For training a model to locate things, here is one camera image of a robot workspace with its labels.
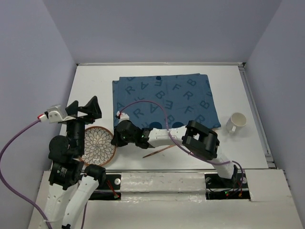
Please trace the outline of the floral ceramic plate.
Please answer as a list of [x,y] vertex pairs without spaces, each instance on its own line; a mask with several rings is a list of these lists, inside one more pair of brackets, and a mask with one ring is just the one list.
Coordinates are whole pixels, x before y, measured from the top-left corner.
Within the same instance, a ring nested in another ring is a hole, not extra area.
[[105,166],[111,162],[116,153],[116,146],[111,144],[113,134],[101,126],[85,129],[84,155],[79,157],[86,166],[93,164]]

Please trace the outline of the copper knife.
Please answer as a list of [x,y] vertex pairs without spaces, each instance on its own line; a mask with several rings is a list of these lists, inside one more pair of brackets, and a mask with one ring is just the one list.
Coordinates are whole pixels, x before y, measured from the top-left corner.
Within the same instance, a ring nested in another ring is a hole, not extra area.
[[157,150],[157,151],[155,151],[155,152],[152,152],[152,153],[150,153],[150,154],[148,154],[148,155],[143,156],[142,158],[147,158],[147,157],[153,156],[153,155],[155,155],[155,154],[157,154],[157,153],[160,153],[160,152],[162,152],[162,151],[164,151],[164,150],[167,150],[167,149],[170,149],[170,148],[172,148],[172,147],[174,147],[174,145],[167,146],[167,147],[165,147],[165,148],[159,149],[159,150]]

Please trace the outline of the blue cartoon placemat cloth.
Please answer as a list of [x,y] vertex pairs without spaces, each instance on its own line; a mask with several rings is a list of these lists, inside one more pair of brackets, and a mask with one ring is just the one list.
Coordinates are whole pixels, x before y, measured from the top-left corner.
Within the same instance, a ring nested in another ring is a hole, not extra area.
[[195,120],[221,127],[206,74],[120,77],[112,82],[113,112],[140,128],[178,128]]

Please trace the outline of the white ceramic mug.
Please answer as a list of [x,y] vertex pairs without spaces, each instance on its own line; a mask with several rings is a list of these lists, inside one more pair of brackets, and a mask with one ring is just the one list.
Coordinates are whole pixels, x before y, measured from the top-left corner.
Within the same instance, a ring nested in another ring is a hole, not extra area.
[[244,114],[236,112],[228,119],[225,129],[230,134],[235,134],[247,124],[247,118]]

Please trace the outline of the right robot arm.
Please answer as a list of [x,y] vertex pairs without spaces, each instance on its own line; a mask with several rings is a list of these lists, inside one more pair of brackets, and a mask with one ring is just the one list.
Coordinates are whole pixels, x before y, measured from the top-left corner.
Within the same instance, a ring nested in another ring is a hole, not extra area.
[[[165,116],[166,128],[140,129],[134,125],[124,110],[136,103],[151,103],[158,106]],[[114,127],[112,139],[106,144],[107,146],[124,147],[131,143],[141,149],[149,149],[174,145],[188,155],[212,165],[224,187],[237,184],[238,163],[218,152],[220,141],[217,133],[212,129],[195,120],[178,128],[169,128],[169,118],[165,109],[149,100],[139,100],[127,105],[116,113],[116,118],[119,119],[119,123]]]

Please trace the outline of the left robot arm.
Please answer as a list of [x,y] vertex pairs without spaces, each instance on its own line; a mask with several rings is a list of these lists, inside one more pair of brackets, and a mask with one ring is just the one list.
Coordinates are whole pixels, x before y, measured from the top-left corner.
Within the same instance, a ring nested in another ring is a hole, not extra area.
[[40,229],[72,229],[95,189],[105,184],[105,168],[89,165],[81,174],[84,162],[85,126],[102,117],[98,98],[85,105],[74,101],[68,107],[54,105],[45,112],[50,123],[66,125],[66,135],[57,135],[49,143],[52,161],[49,193]]

